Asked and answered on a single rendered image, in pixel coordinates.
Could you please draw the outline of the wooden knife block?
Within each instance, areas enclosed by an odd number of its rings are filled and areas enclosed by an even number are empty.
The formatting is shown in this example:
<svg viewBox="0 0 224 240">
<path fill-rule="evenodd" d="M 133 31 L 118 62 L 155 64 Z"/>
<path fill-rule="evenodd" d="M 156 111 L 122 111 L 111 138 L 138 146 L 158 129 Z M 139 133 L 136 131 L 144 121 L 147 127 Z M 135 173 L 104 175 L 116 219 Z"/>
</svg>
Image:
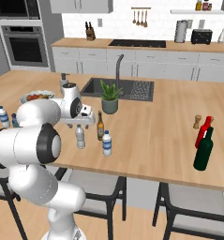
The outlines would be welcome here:
<svg viewBox="0 0 224 240">
<path fill-rule="evenodd" d="M 93 41 L 96 39 L 94 28 L 92 27 L 92 24 L 90 22 L 85 23 L 85 33 L 86 33 L 86 39 Z"/>
</svg>

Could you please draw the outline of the small blue plastic bottle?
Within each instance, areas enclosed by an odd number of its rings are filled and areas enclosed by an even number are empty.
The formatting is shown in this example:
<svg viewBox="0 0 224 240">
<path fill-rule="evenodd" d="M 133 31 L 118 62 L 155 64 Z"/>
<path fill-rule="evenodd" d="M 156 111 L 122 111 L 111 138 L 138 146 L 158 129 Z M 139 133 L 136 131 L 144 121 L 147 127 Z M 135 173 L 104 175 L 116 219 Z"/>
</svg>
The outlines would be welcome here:
<svg viewBox="0 0 224 240">
<path fill-rule="evenodd" d="M 19 127 L 19 123 L 18 123 L 17 118 L 16 118 L 16 113 L 13 113 L 11 115 L 11 117 L 12 117 L 12 126 L 14 128 L 18 128 Z"/>
</svg>

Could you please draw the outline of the dark green glass bottle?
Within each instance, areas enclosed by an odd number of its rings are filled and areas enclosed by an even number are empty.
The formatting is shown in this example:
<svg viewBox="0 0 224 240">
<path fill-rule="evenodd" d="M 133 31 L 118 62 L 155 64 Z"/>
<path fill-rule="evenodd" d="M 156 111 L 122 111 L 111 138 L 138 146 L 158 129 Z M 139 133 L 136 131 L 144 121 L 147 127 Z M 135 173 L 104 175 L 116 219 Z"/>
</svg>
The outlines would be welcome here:
<svg viewBox="0 0 224 240">
<path fill-rule="evenodd" d="M 207 167 L 209 157 L 213 149 L 212 134 L 214 129 L 209 127 L 206 135 L 200 140 L 196 156 L 194 159 L 193 167 L 198 171 L 204 171 Z"/>
</svg>

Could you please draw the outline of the green plant in grey pot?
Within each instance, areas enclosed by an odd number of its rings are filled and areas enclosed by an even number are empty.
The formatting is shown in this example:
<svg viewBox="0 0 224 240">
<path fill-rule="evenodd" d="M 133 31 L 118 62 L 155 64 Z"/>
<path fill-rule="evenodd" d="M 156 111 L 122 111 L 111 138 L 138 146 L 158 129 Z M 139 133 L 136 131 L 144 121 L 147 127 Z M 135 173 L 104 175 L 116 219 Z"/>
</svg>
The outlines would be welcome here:
<svg viewBox="0 0 224 240">
<path fill-rule="evenodd" d="M 106 114 L 114 114 L 118 110 L 118 98 L 123 92 L 123 89 L 116 89 L 115 84 L 107 85 L 100 81 L 103 93 L 101 94 L 102 111 Z"/>
</svg>

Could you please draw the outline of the red glass bottle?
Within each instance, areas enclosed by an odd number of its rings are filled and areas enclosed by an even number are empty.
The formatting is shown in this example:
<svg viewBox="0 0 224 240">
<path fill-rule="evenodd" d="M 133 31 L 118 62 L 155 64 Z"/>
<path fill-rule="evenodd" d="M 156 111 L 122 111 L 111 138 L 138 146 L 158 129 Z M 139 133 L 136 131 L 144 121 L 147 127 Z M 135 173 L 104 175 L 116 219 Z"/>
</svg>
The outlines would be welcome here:
<svg viewBox="0 0 224 240">
<path fill-rule="evenodd" d="M 207 129 L 211 126 L 210 125 L 210 121 L 211 121 L 211 116 L 207 116 L 204 124 L 200 127 L 200 130 L 199 130 L 199 133 L 198 133 L 198 137 L 197 137 L 197 140 L 195 142 L 195 147 L 196 148 L 199 147 L 201 139 L 204 138 L 204 136 L 205 136 L 205 134 L 207 132 Z"/>
</svg>

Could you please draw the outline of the dark grey tap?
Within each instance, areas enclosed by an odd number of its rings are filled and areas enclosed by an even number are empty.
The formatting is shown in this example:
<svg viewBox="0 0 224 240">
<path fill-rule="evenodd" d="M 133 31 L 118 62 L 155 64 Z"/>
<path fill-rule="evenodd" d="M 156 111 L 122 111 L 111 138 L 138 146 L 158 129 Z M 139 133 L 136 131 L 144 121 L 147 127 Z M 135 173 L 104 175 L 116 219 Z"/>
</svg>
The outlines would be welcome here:
<svg viewBox="0 0 224 240">
<path fill-rule="evenodd" d="M 119 86 L 119 82 L 120 82 L 120 65 L 121 65 L 121 61 L 123 60 L 124 55 L 121 54 L 116 62 L 116 90 L 119 92 L 118 96 L 121 97 L 124 95 L 124 90 L 122 90 Z"/>
</svg>

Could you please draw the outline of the grey upper cupboards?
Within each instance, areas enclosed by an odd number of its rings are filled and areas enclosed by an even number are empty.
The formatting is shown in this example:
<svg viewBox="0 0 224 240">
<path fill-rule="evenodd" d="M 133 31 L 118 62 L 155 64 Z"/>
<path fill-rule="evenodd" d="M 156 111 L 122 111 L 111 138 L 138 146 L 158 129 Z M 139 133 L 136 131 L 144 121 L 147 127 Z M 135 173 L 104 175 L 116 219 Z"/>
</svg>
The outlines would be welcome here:
<svg viewBox="0 0 224 240">
<path fill-rule="evenodd" d="M 111 13 L 113 0 L 50 0 L 52 13 Z"/>
</svg>

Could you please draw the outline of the brown glass beer bottle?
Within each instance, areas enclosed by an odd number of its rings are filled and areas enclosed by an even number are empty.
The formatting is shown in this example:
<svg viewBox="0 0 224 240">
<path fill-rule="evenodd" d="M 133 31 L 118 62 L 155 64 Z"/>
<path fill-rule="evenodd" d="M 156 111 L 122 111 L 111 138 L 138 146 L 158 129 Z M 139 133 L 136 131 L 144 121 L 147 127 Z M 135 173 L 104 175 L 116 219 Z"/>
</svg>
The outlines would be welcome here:
<svg viewBox="0 0 224 240">
<path fill-rule="evenodd" d="M 102 141 L 103 134 L 104 134 L 104 123 L 102 121 L 102 112 L 98 111 L 97 138 L 99 141 Z"/>
</svg>

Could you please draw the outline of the white wall shelf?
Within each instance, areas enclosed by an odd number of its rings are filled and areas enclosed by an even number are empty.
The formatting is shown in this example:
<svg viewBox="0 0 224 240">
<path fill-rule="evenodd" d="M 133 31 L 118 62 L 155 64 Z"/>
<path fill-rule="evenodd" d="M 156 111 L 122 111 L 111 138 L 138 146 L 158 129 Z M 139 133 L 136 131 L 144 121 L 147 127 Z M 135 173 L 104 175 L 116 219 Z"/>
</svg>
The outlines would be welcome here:
<svg viewBox="0 0 224 240">
<path fill-rule="evenodd" d="M 193 9 L 171 9 L 171 14 L 220 14 L 224 15 L 224 10 L 193 10 Z"/>
</svg>

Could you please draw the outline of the clear plastic bottle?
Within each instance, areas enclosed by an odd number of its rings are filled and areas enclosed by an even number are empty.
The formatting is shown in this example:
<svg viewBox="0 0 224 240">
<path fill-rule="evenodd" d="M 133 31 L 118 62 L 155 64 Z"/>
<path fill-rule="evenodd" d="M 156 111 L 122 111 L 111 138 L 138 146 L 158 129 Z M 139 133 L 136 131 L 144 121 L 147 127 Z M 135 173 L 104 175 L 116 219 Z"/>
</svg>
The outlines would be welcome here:
<svg viewBox="0 0 224 240">
<path fill-rule="evenodd" d="M 84 131 L 80 125 L 76 127 L 77 147 L 83 149 L 85 147 Z"/>
</svg>

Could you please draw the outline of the bowl of fruit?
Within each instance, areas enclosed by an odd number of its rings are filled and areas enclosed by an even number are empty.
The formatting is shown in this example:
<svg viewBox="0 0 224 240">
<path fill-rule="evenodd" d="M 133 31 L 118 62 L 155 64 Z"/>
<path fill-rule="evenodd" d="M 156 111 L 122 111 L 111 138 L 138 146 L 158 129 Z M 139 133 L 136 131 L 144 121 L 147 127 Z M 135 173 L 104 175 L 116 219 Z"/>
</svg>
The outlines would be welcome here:
<svg viewBox="0 0 224 240">
<path fill-rule="evenodd" d="M 27 101 L 31 101 L 31 100 L 35 100 L 35 99 L 54 98 L 54 97 L 55 97 L 55 93 L 52 92 L 52 91 L 37 90 L 37 91 L 32 91 L 32 92 L 22 96 L 21 99 L 20 99 L 20 102 L 21 102 L 21 104 L 24 104 Z"/>
</svg>

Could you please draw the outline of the black toaster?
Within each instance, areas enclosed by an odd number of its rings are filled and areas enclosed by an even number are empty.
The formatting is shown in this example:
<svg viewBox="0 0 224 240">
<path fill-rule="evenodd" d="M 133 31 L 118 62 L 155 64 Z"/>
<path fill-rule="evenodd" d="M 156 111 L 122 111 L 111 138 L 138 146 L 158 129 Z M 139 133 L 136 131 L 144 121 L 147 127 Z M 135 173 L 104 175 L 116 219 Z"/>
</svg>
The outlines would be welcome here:
<svg viewBox="0 0 224 240">
<path fill-rule="evenodd" d="M 192 44 L 206 44 L 211 43 L 213 31 L 210 29 L 194 29 L 191 35 Z"/>
</svg>

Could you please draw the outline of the black hob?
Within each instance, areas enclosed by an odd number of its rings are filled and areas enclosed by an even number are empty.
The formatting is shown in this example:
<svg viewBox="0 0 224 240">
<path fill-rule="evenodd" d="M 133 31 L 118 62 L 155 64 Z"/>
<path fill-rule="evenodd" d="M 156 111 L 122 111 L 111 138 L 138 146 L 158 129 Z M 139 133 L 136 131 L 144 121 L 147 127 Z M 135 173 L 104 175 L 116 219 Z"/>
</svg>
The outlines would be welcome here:
<svg viewBox="0 0 224 240">
<path fill-rule="evenodd" d="M 166 48 L 165 40 L 114 39 L 109 46 Z"/>
</svg>

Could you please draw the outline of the grey base cupboards run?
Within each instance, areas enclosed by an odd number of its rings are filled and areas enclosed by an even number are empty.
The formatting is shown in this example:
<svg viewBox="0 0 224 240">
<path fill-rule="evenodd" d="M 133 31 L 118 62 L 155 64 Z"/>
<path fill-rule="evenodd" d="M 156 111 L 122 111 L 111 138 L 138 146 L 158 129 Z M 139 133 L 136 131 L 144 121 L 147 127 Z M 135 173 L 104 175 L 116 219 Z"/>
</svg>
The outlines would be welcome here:
<svg viewBox="0 0 224 240">
<path fill-rule="evenodd" d="M 224 53 L 53 47 L 56 72 L 224 83 Z"/>
</svg>

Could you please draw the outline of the black microwave oven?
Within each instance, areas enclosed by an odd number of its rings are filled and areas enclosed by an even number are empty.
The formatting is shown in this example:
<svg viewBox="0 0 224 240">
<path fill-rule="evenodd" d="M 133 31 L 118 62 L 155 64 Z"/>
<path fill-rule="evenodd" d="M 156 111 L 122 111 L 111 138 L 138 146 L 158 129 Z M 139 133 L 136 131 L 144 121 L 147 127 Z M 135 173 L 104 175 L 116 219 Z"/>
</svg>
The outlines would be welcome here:
<svg viewBox="0 0 224 240">
<path fill-rule="evenodd" d="M 38 20 L 37 0 L 0 0 L 0 19 Z"/>
</svg>

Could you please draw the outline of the dark grey sink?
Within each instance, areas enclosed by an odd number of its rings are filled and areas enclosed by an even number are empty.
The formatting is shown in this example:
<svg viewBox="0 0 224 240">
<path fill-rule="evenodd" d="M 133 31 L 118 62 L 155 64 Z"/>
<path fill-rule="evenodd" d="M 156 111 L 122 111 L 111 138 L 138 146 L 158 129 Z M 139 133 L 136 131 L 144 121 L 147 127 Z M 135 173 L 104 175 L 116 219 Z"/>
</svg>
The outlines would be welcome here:
<svg viewBox="0 0 224 240">
<path fill-rule="evenodd" d="M 124 91 L 120 99 L 153 101 L 154 82 L 120 80 L 119 87 Z M 103 93 L 99 78 L 91 78 L 81 91 L 83 97 L 92 98 L 100 98 Z"/>
</svg>

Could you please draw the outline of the blue-label plastic water bottle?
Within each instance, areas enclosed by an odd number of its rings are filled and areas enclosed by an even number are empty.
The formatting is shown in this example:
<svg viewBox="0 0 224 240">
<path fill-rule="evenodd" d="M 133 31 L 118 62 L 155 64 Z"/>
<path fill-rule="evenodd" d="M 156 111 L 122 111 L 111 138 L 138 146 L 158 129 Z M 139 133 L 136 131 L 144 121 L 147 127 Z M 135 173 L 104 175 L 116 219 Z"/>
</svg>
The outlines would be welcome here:
<svg viewBox="0 0 224 240">
<path fill-rule="evenodd" d="M 102 137 L 102 152 L 105 157 L 112 154 L 112 137 L 108 130 L 104 131 L 104 135 Z"/>
<path fill-rule="evenodd" d="M 7 111 L 2 106 L 0 106 L 0 121 L 4 128 L 10 127 Z"/>
</svg>

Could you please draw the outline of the wooden pepper mill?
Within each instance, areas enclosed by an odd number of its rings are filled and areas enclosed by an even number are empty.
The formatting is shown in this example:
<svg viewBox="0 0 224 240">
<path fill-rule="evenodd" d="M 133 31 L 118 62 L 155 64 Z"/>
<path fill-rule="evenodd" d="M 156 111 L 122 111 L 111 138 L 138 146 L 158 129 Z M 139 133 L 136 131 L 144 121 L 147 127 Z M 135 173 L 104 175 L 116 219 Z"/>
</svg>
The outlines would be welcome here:
<svg viewBox="0 0 224 240">
<path fill-rule="evenodd" d="M 193 128 L 199 129 L 199 123 L 200 123 L 201 120 L 202 120 L 202 116 L 199 115 L 199 114 L 196 114 L 195 115 L 195 123 L 193 125 Z"/>
</svg>

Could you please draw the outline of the steel built-in oven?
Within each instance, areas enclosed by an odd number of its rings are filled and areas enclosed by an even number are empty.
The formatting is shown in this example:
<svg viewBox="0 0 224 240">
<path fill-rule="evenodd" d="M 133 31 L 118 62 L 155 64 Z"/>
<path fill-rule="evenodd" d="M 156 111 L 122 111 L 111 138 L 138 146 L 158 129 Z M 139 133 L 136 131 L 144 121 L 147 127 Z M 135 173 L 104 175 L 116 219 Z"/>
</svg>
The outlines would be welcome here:
<svg viewBox="0 0 224 240">
<path fill-rule="evenodd" d="M 5 25 L 2 30 L 13 66 L 48 67 L 40 26 Z"/>
</svg>

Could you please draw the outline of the grey soap dispenser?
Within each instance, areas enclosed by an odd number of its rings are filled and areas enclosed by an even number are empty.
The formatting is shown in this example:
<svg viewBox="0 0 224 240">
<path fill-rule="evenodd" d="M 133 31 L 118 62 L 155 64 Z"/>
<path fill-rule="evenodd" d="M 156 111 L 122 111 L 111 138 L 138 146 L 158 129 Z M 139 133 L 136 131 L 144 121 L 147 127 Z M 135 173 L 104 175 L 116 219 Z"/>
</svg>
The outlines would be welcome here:
<svg viewBox="0 0 224 240">
<path fill-rule="evenodd" d="M 63 85 L 68 83 L 67 74 L 61 73 L 61 80 L 60 80 L 60 89 L 62 89 Z"/>
</svg>

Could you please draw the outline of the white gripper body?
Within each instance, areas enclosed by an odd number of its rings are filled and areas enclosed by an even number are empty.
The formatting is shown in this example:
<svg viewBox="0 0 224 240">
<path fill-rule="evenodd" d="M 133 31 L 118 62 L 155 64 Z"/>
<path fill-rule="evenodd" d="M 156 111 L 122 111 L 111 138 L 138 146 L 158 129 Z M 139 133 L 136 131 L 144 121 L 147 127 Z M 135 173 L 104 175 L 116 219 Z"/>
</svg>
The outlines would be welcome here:
<svg viewBox="0 0 224 240">
<path fill-rule="evenodd" d="M 78 115 L 75 118 L 61 118 L 60 121 L 71 125 L 93 125 L 96 118 L 93 114 L 90 114 L 88 116 Z"/>
</svg>

